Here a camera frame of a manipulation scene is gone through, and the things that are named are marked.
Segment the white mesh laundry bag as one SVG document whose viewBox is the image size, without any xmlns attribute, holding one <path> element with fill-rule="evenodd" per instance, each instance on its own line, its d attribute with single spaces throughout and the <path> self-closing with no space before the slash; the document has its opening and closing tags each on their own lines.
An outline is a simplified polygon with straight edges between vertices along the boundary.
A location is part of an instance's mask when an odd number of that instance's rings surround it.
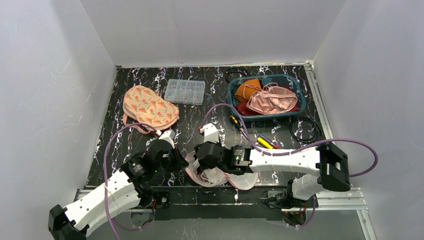
<svg viewBox="0 0 424 240">
<path fill-rule="evenodd" d="M 194 181 L 193 168 L 194 168 L 195 161 L 198 161 L 197 159 L 195 159 L 195 152 L 193 151 L 189 153 L 185 157 L 185 160 L 189 163 L 189 166 L 185 168 L 185 171 L 188 174 L 188 176 Z M 243 191 L 252 189 L 257 183 L 257 181 L 259 180 L 258 173 L 245 173 L 243 175 L 235 175 L 235 174 L 224 172 L 224 174 L 226 175 L 228 179 L 227 183 L 231 184 L 235 189 L 243 190 Z"/>
</svg>

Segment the floral pink laundry bag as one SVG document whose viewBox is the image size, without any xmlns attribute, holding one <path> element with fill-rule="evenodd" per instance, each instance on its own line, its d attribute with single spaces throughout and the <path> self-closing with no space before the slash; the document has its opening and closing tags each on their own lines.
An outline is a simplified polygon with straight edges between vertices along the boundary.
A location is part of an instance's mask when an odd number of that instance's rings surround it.
<svg viewBox="0 0 424 240">
<path fill-rule="evenodd" d="M 125 126 L 129 125 L 128 119 L 149 125 L 134 126 L 142 134 L 166 130 L 179 120 L 179 109 L 175 104 L 142 85 L 136 85 L 124 94 L 122 107 Z"/>
</svg>

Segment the white satin bra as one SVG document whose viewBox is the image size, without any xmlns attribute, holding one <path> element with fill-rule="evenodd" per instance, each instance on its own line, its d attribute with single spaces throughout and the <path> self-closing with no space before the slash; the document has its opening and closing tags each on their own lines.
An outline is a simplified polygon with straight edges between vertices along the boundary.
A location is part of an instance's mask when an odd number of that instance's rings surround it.
<svg viewBox="0 0 424 240">
<path fill-rule="evenodd" d="M 197 160 L 193 165 L 193 180 L 200 186 L 206 188 L 221 186 L 228 182 L 225 173 L 219 168 L 215 167 L 201 170 L 201 166 Z"/>
</svg>

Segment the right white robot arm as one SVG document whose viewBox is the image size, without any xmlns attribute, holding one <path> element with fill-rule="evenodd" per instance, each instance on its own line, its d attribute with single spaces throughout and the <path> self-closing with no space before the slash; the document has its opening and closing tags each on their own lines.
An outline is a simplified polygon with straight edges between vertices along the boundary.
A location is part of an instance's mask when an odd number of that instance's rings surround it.
<svg viewBox="0 0 424 240">
<path fill-rule="evenodd" d="M 218 168 L 235 176 L 267 171 L 302 173 L 294 179 L 288 196 L 306 201 L 324 190 L 348 192 L 350 174 L 348 156 L 332 142 L 318 143 L 301 149 L 250 149 L 241 145 L 228 149 L 218 143 L 195 146 L 195 158 L 205 169 Z"/>
</svg>

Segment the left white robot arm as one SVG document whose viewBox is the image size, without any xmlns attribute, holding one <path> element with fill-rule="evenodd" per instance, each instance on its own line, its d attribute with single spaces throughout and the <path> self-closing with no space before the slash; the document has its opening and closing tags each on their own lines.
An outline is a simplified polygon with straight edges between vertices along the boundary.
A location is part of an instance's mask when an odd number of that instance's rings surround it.
<svg viewBox="0 0 424 240">
<path fill-rule="evenodd" d="M 94 230 L 120 213 L 151 206 L 154 190 L 148 182 L 160 169 L 188 166 L 179 149 L 163 139 L 134 154 L 111 177 L 79 200 L 49 211 L 48 231 L 55 240 L 85 240 Z"/>
</svg>

